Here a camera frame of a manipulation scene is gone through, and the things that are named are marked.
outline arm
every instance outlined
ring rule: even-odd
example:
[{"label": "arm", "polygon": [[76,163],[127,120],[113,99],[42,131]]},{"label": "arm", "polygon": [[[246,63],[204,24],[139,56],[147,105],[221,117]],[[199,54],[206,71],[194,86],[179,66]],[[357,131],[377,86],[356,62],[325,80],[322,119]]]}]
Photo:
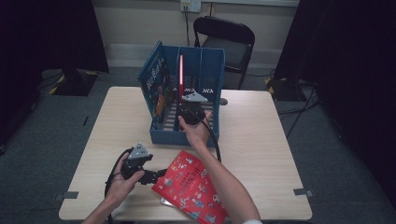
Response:
[{"label": "arm", "polygon": [[[209,120],[212,114],[205,112],[205,116]],[[233,223],[243,223],[251,219],[261,220],[256,205],[242,183],[208,150],[206,141],[209,133],[206,127],[202,123],[191,126],[186,124],[182,117],[178,117],[178,119],[191,146],[205,164],[216,193],[219,195],[231,221]]]},{"label": "arm", "polygon": [[125,200],[126,196],[128,196],[128,194],[134,189],[134,184],[136,184],[136,182],[143,176],[145,172],[138,171],[127,180],[122,177],[120,174],[121,166],[128,155],[129,153],[125,153],[119,164],[117,164],[117,168],[113,174],[115,176],[111,182],[111,187],[108,190],[107,196],[82,223],[103,223],[108,215],[110,215],[114,209],[120,206],[120,204]]}]

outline wooden table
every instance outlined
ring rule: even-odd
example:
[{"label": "wooden table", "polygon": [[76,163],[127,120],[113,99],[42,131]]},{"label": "wooden table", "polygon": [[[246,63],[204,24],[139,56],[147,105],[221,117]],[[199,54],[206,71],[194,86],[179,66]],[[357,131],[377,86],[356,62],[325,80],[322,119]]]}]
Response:
[{"label": "wooden table", "polygon": [[[303,185],[271,95],[224,90],[221,97],[228,100],[219,110],[222,163],[245,185],[262,219],[311,218],[306,196],[293,191]],[[108,91],[68,190],[78,191],[78,197],[64,199],[61,219],[84,219],[103,200],[106,179],[119,155],[139,142],[154,155],[145,164],[151,171],[167,168],[181,149],[195,154],[191,147],[153,145],[150,121],[140,88]],[[190,220],[178,209],[161,205],[160,199],[151,185],[136,184],[112,215],[117,220]]]}]

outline black chair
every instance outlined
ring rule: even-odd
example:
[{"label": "black chair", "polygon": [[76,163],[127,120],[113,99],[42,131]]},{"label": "black chair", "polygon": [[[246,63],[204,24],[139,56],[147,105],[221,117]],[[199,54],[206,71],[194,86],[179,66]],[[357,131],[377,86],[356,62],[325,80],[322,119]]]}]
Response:
[{"label": "black chair", "polygon": [[[224,70],[241,74],[238,84],[240,90],[253,51],[253,32],[245,24],[209,16],[197,18],[193,28],[196,48],[224,49]],[[198,34],[207,36],[203,45],[200,44]]]}]

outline white wall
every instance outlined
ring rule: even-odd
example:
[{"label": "white wall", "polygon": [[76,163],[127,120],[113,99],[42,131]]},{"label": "white wall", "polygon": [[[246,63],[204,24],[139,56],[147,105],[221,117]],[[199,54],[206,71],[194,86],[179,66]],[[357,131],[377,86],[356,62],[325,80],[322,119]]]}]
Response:
[{"label": "white wall", "polygon": [[[105,44],[153,47],[187,46],[186,21],[177,1],[93,0]],[[202,3],[201,13],[189,13],[189,37],[193,46],[193,21],[212,15],[247,25],[256,36],[251,63],[277,63],[296,7]]]}]

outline blue crate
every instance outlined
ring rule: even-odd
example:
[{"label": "blue crate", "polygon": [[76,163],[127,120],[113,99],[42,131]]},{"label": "blue crate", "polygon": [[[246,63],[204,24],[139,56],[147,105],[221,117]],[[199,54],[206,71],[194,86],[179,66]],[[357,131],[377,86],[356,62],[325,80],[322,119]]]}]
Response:
[{"label": "blue crate", "polygon": [[[194,91],[203,95],[208,103],[203,108],[211,110],[212,120],[209,121],[213,133],[219,139],[219,99],[224,77],[224,50],[223,49],[198,49],[186,47],[163,46],[166,63],[170,72],[170,85],[175,96],[178,96],[178,65],[179,55],[184,60],[184,94]],[[177,119],[178,97],[170,105],[169,114],[166,115],[165,124],[161,130],[151,123],[149,132],[153,144],[189,146],[186,134],[179,129]],[[207,145],[213,147],[209,137]]]}]

